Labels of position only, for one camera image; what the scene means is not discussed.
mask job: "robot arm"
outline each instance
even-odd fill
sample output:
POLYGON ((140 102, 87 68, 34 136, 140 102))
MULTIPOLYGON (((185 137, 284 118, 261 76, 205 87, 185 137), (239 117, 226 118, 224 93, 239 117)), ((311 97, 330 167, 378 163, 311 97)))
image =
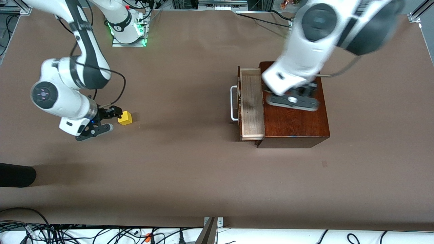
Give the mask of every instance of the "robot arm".
MULTIPOLYGON (((262 75, 277 96, 311 83, 336 46, 358 56, 378 50, 395 32, 403 7, 402 0, 305 0, 302 4, 282 55, 262 75)), ((277 100, 267 102, 304 109, 294 97, 277 100)), ((318 108, 317 103, 311 104, 305 110, 318 108)))
POLYGON ((45 60, 41 66, 40 79, 31 90, 31 99, 36 106, 61 117, 59 127, 63 131, 80 136, 85 128, 91 125, 90 122, 99 116, 101 109, 95 101, 81 94, 79 90, 103 88, 111 78, 109 65, 77 0, 26 2, 36 9, 63 18, 69 24, 82 51, 80 56, 45 60))

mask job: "wooden box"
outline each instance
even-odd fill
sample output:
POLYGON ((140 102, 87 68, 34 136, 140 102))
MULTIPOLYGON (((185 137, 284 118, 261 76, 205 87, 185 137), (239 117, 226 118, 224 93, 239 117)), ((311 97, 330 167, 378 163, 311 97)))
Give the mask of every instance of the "wooden box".
POLYGON ((311 148, 330 137, 321 79, 316 78, 317 111, 269 105, 261 74, 273 62, 258 69, 238 67, 238 123, 241 141, 255 141, 258 148, 311 148))

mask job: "power cable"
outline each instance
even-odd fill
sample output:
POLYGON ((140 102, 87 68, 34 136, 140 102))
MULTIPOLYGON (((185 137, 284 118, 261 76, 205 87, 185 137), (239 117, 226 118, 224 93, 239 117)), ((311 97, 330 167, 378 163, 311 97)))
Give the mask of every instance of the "power cable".
POLYGON ((380 244, 383 244, 383 237, 387 233, 387 231, 383 232, 380 237, 380 244))
POLYGON ((158 241, 158 242, 155 243, 155 244, 159 244, 160 242, 165 241, 165 240, 166 240, 167 238, 169 238, 170 236, 172 236, 172 235, 174 235, 174 234, 177 234, 177 233, 179 233, 179 232, 181 232, 181 231, 186 231, 186 230, 191 230, 191 229, 199 229, 199 228, 203 228, 203 227, 188 227, 188 228, 182 228, 182 229, 180 229, 180 230, 178 230, 178 231, 173 232, 172 234, 169 234, 169 235, 165 236, 162 240, 158 241))
POLYGON ((322 240, 324 239, 324 236, 326 235, 326 233, 327 233, 328 231, 329 231, 329 230, 325 230, 325 231, 322 233, 321 238, 319 239, 319 241, 318 241, 316 244, 321 244, 322 240))
POLYGON ((133 5, 131 5, 129 2, 127 2, 127 1, 125 1, 125 0, 122 0, 124 3, 126 3, 128 6, 130 6, 130 8, 132 8, 132 9, 145 9, 146 7, 148 7, 148 6, 146 6, 146 7, 144 7, 143 6, 143 2, 141 2, 141 5, 142 5, 142 7, 137 7, 137 6, 133 6, 133 5))
POLYGON ((17 17, 17 16, 19 16, 19 14, 11 14, 11 15, 9 15, 8 17, 6 17, 6 29, 7 29, 7 36, 8 36, 8 40, 7 40, 7 43, 6 43, 6 46, 2 46, 2 47, 4 47, 4 50, 0 53, 0 56, 3 56, 3 54, 6 52, 6 48, 7 48, 7 46, 9 45, 9 42, 10 42, 10 39, 12 38, 12 31, 10 31, 10 29, 9 29, 9 23, 11 22, 11 20, 14 18, 14 17, 17 17))
POLYGON ((360 244, 360 241, 358 240, 357 236, 355 236, 353 233, 349 233, 349 234, 347 235, 347 240, 348 240, 348 242, 351 243, 351 244, 360 244), (357 241, 357 243, 352 242, 352 241, 350 240, 350 236, 354 237, 355 240, 357 241))
POLYGON ((343 69, 341 69, 340 71, 338 71, 336 73, 333 73, 330 75, 317 74, 315 76, 316 77, 325 77, 325 78, 331 78, 331 77, 339 76, 339 75, 347 72, 350 68, 352 68, 361 58, 362 58, 362 56, 356 56, 347 66, 345 66, 343 69))
POLYGON ((265 23, 268 23, 268 24, 272 24, 272 25, 277 25, 277 26, 283 26, 283 27, 290 28, 290 26, 288 26, 288 25, 282 25, 282 24, 279 24, 279 23, 270 22, 270 21, 267 21, 267 20, 258 19, 258 18, 255 18, 255 17, 252 17, 252 16, 247 16, 247 15, 240 14, 240 13, 236 13, 236 15, 243 16, 243 17, 246 17, 246 18, 250 18, 250 19, 253 19, 253 20, 262 21, 262 22, 265 22, 265 23))
POLYGON ((269 10, 268 12, 270 12, 270 13, 275 13, 275 14, 277 14, 280 18, 282 18, 282 19, 284 19, 284 20, 291 20, 291 18, 286 18, 285 16, 283 16, 282 14, 280 14, 279 12, 277 12, 277 11, 274 10, 274 9, 269 10))

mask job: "drawer handle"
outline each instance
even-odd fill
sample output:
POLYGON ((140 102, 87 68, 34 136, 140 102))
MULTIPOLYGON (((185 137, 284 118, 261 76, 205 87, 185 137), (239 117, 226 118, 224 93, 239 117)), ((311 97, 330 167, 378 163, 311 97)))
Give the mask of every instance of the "drawer handle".
POLYGON ((230 87, 230 119, 232 120, 232 121, 238 121, 238 118, 234 118, 233 117, 233 93, 232 93, 232 90, 234 89, 234 88, 238 88, 238 86, 231 86, 230 87))

